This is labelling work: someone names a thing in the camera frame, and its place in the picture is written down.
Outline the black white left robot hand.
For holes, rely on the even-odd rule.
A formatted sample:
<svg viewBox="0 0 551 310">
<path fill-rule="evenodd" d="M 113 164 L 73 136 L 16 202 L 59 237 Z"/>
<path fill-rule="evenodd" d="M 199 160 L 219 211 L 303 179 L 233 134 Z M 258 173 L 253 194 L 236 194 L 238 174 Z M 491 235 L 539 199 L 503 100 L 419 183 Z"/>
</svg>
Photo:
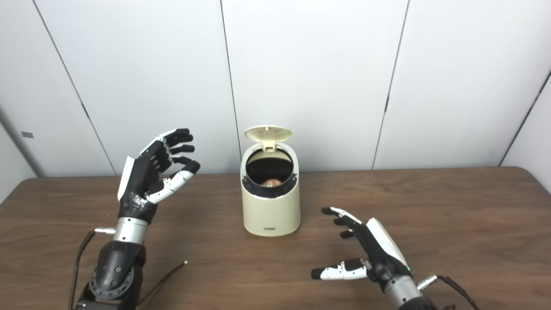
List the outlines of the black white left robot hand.
<svg viewBox="0 0 551 310">
<path fill-rule="evenodd" d="M 117 198 L 118 217 L 151 224 L 158 204 L 168 198 L 201 168 L 198 161 L 183 156 L 193 153 L 194 137 L 189 129 L 164 132 L 148 143 L 139 156 L 125 161 Z"/>
</svg>

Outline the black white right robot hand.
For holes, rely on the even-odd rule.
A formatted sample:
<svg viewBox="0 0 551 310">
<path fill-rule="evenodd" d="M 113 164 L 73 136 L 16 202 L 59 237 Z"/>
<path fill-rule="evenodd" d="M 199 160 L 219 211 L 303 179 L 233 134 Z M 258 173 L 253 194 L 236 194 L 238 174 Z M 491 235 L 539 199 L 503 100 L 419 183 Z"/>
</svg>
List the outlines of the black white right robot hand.
<svg viewBox="0 0 551 310">
<path fill-rule="evenodd" d="M 364 223 L 346 210 L 322 208 L 323 214 L 336 216 L 333 223 L 346 226 L 341 238 L 356 238 L 367 257 L 345 260 L 311 271 L 313 280 L 356 280 L 368 278 L 384 287 L 401 276 L 412 277 L 411 270 L 401 251 L 376 218 Z"/>
</svg>

